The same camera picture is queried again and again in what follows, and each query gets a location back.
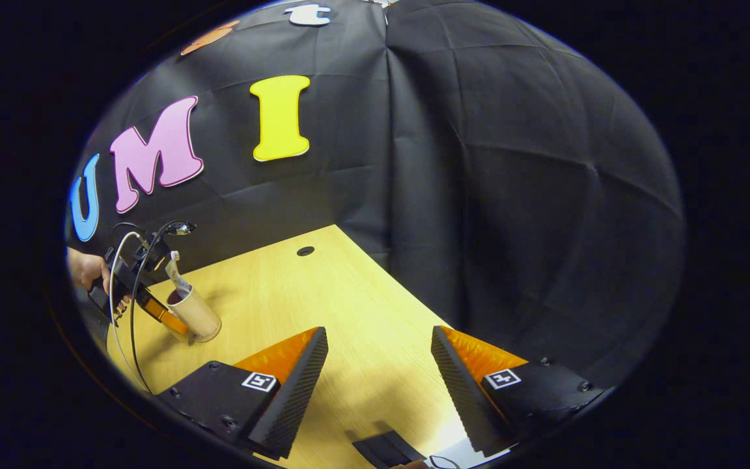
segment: table surface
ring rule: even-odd
[[[297,251],[312,246],[314,252]],[[177,341],[136,307],[135,345],[159,393],[209,360],[235,364],[316,326],[328,355],[288,459],[291,469],[371,467],[354,440],[394,430],[425,456],[466,437],[430,353],[432,327],[449,326],[335,225],[238,255],[182,277],[221,318],[206,343]],[[161,302],[169,280],[150,287]],[[132,362],[128,315],[120,343]],[[112,330],[109,356],[131,380]],[[266,461],[265,457],[255,455]]]

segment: blue letter u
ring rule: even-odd
[[[86,196],[89,200],[89,217],[83,218],[83,210],[80,206],[80,180],[77,178],[77,182],[74,183],[74,187],[71,189],[71,215],[72,223],[74,223],[74,231],[77,231],[77,237],[80,241],[91,240],[94,232],[98,228],[98,217],[100,216],[100,207],[98,205],[98,187],[94,180],[95,167],[98,165],[98,158],[100,154],[95,154],[89,163],[86,164],[86,169],[83,170],[83,175],[86,176]]]

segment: white cable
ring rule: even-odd
[[[129,362],[126,360],[125,354],[123,354],[123,349],[120,347],[120,339],[117,338],[117,327],[115,326],[114,321],[114,267],[117,264],[117,258],[120,256],[120,251],[123,250],[123,244],[126,243],[126,240],[129,239],[129,236],[137,236],[138,240],[140,240],[143,243],[143,239],[141,238],[141,235],[135,233],[134,231],[130,231],[126,234],[126,236],[123,236],[123,239],[120,242],[120,245],[117,246],[117,252],[115,252],[115,258],[114,261],[112,261],[112,266],[109,268],[111,273],[109,274],[109,318],[110,323],[112,323],[112,329],[114,330],[115,335],[115,341],[117,342],[117,351],[120,353],[120,356],[123,359],[123,363],[126,363],[126,368],[129,371],[129,374],[132,375],[133,378],[137,381],[138,385],[142,389],[146,389],[146,386],[143,385],[143,383],[137,379],[137,376],[135,375],[135,372],[132,371],[132,367],[129,365]]]

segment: tan cup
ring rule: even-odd
[[[167,297],[167,307],[187,324],[190,332],[196,336],[197,342],[211,341],[221,330],[221,319],[192,285],[190,294],[183,300],[178,291],[173,290]]]

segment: pink letter m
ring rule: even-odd
[[[199,101],[196,96],[184,98],[163,110],[149,137],[143,141],[134,127],[127,128],[112,142],[109,151],[115,157],[117,182],[117,213],[131,210],[138,200],[131,178],[147,195],[155,189],[155,168],[161,157],[161,178],[158,183],[170,187],[193,178],[204,169],[204,162],[193,154],[190,142],[190,111]]]

